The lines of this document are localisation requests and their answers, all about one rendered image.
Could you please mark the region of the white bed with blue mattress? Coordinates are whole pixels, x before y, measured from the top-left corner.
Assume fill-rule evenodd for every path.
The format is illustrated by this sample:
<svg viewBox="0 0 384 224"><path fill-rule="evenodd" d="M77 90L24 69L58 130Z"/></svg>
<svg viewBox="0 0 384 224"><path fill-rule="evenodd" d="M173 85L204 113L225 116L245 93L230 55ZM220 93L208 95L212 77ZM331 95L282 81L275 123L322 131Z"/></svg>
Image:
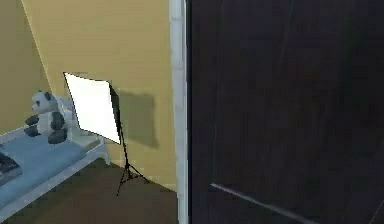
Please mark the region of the white bed with blue mattress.
<svg viewBox="0 0 384 224"><path fill-rule="evenodd" d="M104 139L78 128L71 100L57 101L69 125L66 141L50 145L22 127L0 135L0 156L19 165L8 173L0 168L0 224L95 160L110 162Z"/></svg>

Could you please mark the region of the white softbox lamp on tripod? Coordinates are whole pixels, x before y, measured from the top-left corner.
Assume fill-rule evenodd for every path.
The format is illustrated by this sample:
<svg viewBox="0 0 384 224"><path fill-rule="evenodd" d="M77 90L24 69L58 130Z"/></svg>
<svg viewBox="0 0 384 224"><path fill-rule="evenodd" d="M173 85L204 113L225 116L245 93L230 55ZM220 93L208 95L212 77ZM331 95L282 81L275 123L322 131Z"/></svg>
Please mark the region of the white softbox lamp on tripod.
<svg viewBox="0 0 384 224"><path fill-rule="evenodd" d="M63 76L73 102L78 127L123 147L124 171L116 195L120 194L121 187L129 180L141 177L149 183L149 180L129 162L119 96L111 83L106 80L80 77L69 72L64 72Z"/></svg>

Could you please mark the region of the black and white panda toy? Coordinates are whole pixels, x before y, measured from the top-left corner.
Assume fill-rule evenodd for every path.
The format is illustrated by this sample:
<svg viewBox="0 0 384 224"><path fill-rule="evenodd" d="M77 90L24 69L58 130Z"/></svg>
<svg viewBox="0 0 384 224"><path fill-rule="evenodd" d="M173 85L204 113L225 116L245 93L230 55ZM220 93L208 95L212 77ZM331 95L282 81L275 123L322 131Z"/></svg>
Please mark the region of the black and white panda toy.
<svg viewBox="0 0 384 224"><path fill-rule="evenodd" d="M34 115L25 120L24 132L29 137L45 136L49 144L67 139L67 127L56 98L50 92L39 90L32 96Z"/></svg>

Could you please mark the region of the dark patterned pillow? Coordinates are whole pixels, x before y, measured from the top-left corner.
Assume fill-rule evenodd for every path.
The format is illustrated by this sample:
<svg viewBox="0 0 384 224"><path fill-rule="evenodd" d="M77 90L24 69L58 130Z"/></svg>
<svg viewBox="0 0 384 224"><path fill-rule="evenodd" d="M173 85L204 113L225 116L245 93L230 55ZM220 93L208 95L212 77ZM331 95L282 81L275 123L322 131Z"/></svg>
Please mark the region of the dark patterned pillow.
<svg viewBox="0 0 384 224"><path fill-rule="evenodd" d="M18 163L0 152L0 186L5 185L23 173Z"/></svg>

